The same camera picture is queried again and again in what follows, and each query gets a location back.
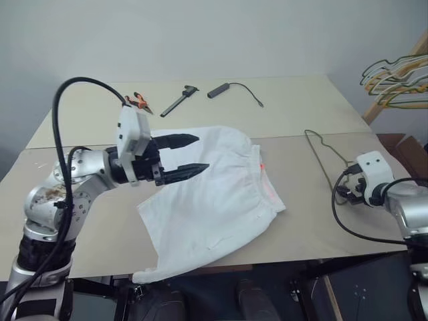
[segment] black cable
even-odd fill
[[[428,245],[423,245],[423,244],[418,244],[418,243],[413,243],[413,242],[409,242],[409,241],[396,241],[394,239],[379,239],[376,237],[370,237],[370,236],[365,236],[362,234],[359,234],[357,232],[354,232],[353,230],[347,228],[345,225],[343,225],[343,223],[339,220],[338,216],[337,216],[337,212],[336,212],[336,203],[335,203],[335,195],[336,195],[336,190],[337,187],[339,186],[341,180],[344,178],[345,173],[340,174],[338,180],[336,181],[336,184],[333,187],[333,192],[332,192],[332,211],[333,211],[333,216],[334,219],[336,220],[337,224],[339,224],[339,226],[341,228],[343,228],[346,232],[348,232],[349,234],[352,234],[353,236],[359,237],[361,239],[366,239],[367,241],[373,241],[373,242],[380,242],[380,243],[389,243],[389,244],[399,244],[399,245],[406,245],[409,247],[420,247],[422,249],[427,249]]]
[[[66,200],[65,200],[65,207],[63,211],[63,217],[61,220],[60,227],[58,229],[58,238],[56,241],[55,246],[53,247],[51,253],[46,257],[46,259],[42,262],[42,264],[39,266],[37,271],[27,280],[25,280],[23,283],[19,284],[17,287],[13,288],[10,292],[8,292],[5,296],[5,298],[2,298],[1,301],[6,300],[13,292],[18,291],[18,293],[15,295],[15,298],[13,300],[12,305],[10,306],[10,309],[8,313],[6,314],[5,321],[9,321],[12,318],[13,312],[15,311],[16,307],[18,307],[20,301],[22,300],[22,297],[24,297],[26,291],[31,287],[31,285],[38,279],[38,277],[43,274],[47,267],[49,267],[49,264],[51,260],[54,258],[54,256],[58,253],[58,251],[61,249],[62,245],[64,244],[65,238],[68,234],[68,230],[70,229],[71,221],[72,221],[72,209],[73,209],[73,191],[72,191],[72,180],[71,180],[71,161],[72,161],[72,154],[82,148],[86,147],[75,147],[70,151],[68,155],[68,164],[69,167],[67,168],[67,164],[64,157],[64,151],[62,150],[62,142],[61,142],[61,135],[60,135],[60,126],[58,124],[58,108],[60,105],[60,98],[61,95],[64,93],[64,90],[76,82],[88,82],[91,84],[99,85],[110,92],[112,92],[122,103],[122,105],[126,105],[125,99],[112,87],[109,85],[100,82],[99,80],[95,80],[92,78],[87,77],[75,77],[71,78],[69,80],[66,80],[56,91],[55,96],[53,97],[53,104],[52,104],[52,130],[53,130],[53,139],[55,140],[55,149],[58,156],[58,161],[60,163],[60,168],[62,172],[62,176],[64,178],[64,187],[66,188]]]
[[[424,178],[413,178],[413,177],[407,177],[407,178],[405,178],[405,179],[397,179],[396,181],[393,181],[392,183],[389,183],[384,189],[383,189],[383,191],[382,191],[382,195],[381,195],[381,200],[382,200],[382,204],[384,204],[385,203],[385,199],[387,198],[387,192],[388,192],[388,190],[392,187],[392,186],[394,186],[394,185],[396,185],[396,184],[398,184],[398,183],[401,183],[401,182],[408,182],[408,181],[413,181],[413,182],[428,182],[428,178],[427,179],[424,179]]]
[[[244,84],[241,84],[240,82],[230,82],[229,85],[240,85],[243,86],[248,92],[254,97],[255,101],[259,104],[260,107],[264,107],[263,102],[261,102],[257,97],[255,97],[255,94]]]

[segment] floor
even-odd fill
[[[301,321],[304,317],[288,285],[288,279],[301,267],[301,262],[260,264],[248,272],[180,276],[170,279],[169,284],[186,294],[192,321],[243,320],[234,295],[242,278],[254,280],[265,290],[284,321]],[[330,279],[344,321],[411,320],[406,303],[410,277],[404,255],[332,274]],[[75,294],[74,300],[73,321],[113,320],[116,304],[111,300],[81,294]],[[313,301],[321,321],[334,320],[322,280],[316,282]]]

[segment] orange pliers handle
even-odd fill
[[[138,92],[135,92],[134,96],[135,96],[135,98],[138,99],[138,101],[131,99],[129,96],[125,96],[125,99],[131,105],[138,107],[138,109],[143,109],[143,110],[153,114],[152,110],[148,107],[147,101],[144,100],[144,98],[142,97],[141,94],[139,94]]]

